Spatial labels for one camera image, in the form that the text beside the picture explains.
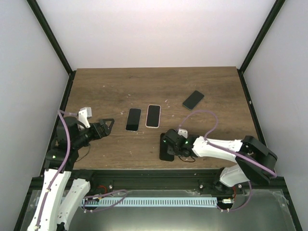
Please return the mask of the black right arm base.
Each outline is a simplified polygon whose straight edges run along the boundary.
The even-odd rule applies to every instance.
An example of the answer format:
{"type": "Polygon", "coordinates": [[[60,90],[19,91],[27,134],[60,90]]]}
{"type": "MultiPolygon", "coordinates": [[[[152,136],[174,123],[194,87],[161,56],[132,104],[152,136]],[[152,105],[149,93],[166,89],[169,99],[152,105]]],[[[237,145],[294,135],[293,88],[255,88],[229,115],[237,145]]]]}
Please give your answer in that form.
{"type": "Polygon", "coordinates": [[[201,178],[198,181],[199,191],[202,194],[210,194],[212,196],[233,195],[238,192],[234,187],[228,187],[222,184],[216,178],[201,178]]]}

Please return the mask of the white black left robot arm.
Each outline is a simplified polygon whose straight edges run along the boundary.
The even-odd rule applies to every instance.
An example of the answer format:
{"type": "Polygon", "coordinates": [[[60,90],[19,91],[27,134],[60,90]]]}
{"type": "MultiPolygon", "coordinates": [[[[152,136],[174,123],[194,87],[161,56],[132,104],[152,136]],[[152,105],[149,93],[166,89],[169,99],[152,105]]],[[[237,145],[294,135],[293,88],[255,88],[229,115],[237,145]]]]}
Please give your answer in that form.
{"type": "Polygon", "coordinates": [[[73,177],[66,197],[65,187],[77,161],[79,149],[110,135],[114,119],[99,119],[86,124],[76,117],[63,117],[56,128],[57,145],[45,156],[44,180],[34,216],[27,228],[29,231],[67,231],[72,218],[86,194],[98,190],[98,182],[92,170],[79,170],[73,177]]]}

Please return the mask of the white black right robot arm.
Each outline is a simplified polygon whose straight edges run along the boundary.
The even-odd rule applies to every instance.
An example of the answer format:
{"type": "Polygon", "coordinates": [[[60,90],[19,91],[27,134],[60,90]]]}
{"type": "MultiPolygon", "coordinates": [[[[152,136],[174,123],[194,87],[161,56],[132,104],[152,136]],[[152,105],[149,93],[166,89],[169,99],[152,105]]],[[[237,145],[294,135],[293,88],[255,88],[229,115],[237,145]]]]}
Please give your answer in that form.
{"type": "Polygon", "coordinates": [[[220,194],[231,187],[251,181],[258,185],[268,185],[276,178],[274,171],[278,157],[267,146],[253,136],[242,140],[215,140],[203,136],[188,135],[184,129],[169,129],[160,135],[160,159],[173,161],[174,157],[212,157],[233,162],[232,167],[223,167],[214,189],[220,194]]]}

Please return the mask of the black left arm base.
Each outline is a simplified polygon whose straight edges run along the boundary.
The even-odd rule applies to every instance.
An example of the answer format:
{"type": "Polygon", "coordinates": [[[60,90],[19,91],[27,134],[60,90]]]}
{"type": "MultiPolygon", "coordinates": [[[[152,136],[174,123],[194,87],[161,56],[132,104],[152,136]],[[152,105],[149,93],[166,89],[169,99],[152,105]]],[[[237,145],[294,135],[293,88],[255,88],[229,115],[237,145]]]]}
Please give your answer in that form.
{"type": "Polygon", "coordinates": [[[113,185],[111,182],[102,180],[92,180],[90,182],[89,195],[106,194],[111,192],[113,185]]]}

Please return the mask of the black phone case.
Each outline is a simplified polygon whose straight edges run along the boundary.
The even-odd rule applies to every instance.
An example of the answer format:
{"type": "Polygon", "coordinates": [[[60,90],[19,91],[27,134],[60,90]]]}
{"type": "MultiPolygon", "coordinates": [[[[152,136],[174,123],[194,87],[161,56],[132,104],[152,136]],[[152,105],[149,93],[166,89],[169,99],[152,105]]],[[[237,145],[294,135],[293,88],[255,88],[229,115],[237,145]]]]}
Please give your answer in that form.
{"type": "Polygon", "coordinates": [[[160,135],[159,159],[162,161],[173,162],[174,156],[168,153],[168,145],[163,141],[164,133],[160,135]]]}

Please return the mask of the dark green phone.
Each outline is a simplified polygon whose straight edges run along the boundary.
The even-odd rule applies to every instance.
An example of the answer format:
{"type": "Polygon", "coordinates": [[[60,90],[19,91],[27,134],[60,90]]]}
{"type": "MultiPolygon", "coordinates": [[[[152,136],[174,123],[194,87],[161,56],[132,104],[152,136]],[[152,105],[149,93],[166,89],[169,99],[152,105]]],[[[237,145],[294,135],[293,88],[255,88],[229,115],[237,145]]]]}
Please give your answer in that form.
{"type": "Polygon", "coordinates": [[[192,110],[202,99],[204,98],[204,95],[195,90],[183,103],[182,105],[189,109],[192,110]]]}

